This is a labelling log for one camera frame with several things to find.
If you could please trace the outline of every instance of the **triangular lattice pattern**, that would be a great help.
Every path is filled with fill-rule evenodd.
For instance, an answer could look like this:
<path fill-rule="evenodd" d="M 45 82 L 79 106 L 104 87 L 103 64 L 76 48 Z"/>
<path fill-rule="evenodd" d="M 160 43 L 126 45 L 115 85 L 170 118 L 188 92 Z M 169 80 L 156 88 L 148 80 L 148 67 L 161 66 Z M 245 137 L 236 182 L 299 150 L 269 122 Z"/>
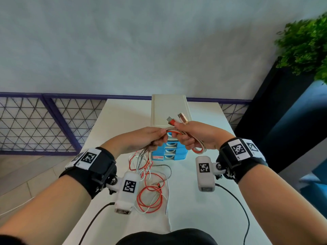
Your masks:
<path fill-rule="evenodd" d="M 106 100 L 53 99 L 81 146 L 88 138 Z"/>
<path fill-rule="evenodd" d="M 38 98 L 0 97 L 0 150 L 75 152 Z"/>
<path fill-rule="evenodd" d="M 226 119 L 228 120 L 231 128 L 235 130 L 236 126 L 242 119 L 245 111 L 247 110 L 248 105 L 244 104 L 220 104 L 221 109 L 223 110 Z"/>

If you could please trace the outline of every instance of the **artificial plant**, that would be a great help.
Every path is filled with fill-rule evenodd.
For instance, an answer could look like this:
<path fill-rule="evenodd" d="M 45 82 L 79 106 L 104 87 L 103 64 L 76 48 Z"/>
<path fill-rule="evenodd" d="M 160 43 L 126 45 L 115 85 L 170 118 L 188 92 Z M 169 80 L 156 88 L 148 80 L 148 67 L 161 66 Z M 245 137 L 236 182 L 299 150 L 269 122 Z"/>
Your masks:
<path fill-rule="evenodd" d="M 315 80 L 327 84 L 327 12 L 317 19 L 295 21 L 278 32 L 281 49 L 278 68 L 290 67 L 294 74 L 313 72 Z"/>

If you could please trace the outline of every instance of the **tabletop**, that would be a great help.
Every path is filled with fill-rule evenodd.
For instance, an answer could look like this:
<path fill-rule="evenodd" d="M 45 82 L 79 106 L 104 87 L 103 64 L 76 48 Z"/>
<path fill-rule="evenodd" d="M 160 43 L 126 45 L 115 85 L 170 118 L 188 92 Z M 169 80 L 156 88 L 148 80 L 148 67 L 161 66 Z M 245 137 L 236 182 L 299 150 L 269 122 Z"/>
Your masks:
<path fill-rule="evenodd" d="M 233 133 L 218 103 L 189 102 L 188 104 L 193 120 Z M 121 133 L 150 126 L 150 120 L 151 101 L 108 99 L 83 149 L 97 147 Z M 203 155 L 209 156 L 211 161 L 215 162 L 218 151 L 208 150 Z M 229 193 L 219 187 L 211 193 L 198 190 L 195 165 L 197 156 L 190 151 L 185 160 L 165 162 L 172 168 L 168 203 L 171 230 L 197 228 L 210 234 L 219 245 L 242 244 L 247 230 L 247 219 L 243 209 Z M 124 154 L 117 158 L 117 175 L 119 177 L 122 177 L 128 170 L 128 157 L 129 154 Z M 245 203 L 237 184 L 225 178 L 218 180 L 217 183 L 230 190 L 242 202 L 247 211 L 251 225 L 246 244 L 271 244 Z M 95 214 L 105 204 L 114 201 L 115 194 L 109 195 L 107 189 L 99 193 L 91 201 L 90 206 L 65 240 L 64 245 L 78 244 Z M 122 237 L 139 231 L 167 233 L 169 225 L 167 215 L 164 213 L 165 206 L 166 202 L 159 211 L 152 214 L 139 214 L 133 211 L 130 215 L 114 213 L 113 207 L 109 206 L 92 224 L 83 244 L 116 244 Z"/>

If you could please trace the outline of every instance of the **black shirt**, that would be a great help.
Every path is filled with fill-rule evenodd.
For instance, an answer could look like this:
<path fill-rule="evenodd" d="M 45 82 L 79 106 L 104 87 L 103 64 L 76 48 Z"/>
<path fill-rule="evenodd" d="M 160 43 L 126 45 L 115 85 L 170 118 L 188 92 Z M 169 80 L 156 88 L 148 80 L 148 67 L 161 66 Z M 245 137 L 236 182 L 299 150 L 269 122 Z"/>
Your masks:
<path fill-rule="evenodd" d="M 22 240 L 0 235 L 0 244 L 26 245 Z M 217 245 L 215 240 L 207 233 L 198 229 L 182 229 L 160 235 L 152 232 L 138 232 L 121 239 L 116 245 Z"/>

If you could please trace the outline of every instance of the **human hand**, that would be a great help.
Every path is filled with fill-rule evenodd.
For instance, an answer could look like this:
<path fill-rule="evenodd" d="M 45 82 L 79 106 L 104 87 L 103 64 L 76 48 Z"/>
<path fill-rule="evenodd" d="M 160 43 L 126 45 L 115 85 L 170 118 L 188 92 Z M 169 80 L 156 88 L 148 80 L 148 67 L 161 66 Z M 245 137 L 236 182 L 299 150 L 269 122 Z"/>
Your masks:
<path fill-rule="evenodd" d="M 149 151 L 154 151 L 158 146 L 166 143 L 168 136 L 166 129 L 158 127 L 144 127 L 139 130 L 123 133 L 109 139 L 100 147 L 108 150 L 115 159 L 120 154 L 134 152 L 149 146 Z"/>
<path fill-rule="evenodd" d="M 206 148 L 211 150 L 219 150 L 223 143 L 235 137 L 233 134 L 221 128 L 197 121 L 189 121 L 187 125 L 175 122 L 174 126 L 189 134 L 179 135 L 172 133 L 172 136 L 177 138 L 178 141 L 185 145 L 188 150 L 191 150 L 194 147 L 201 148 L 200 143 L 195 140 L 194 137 L 203 141 Z"/>

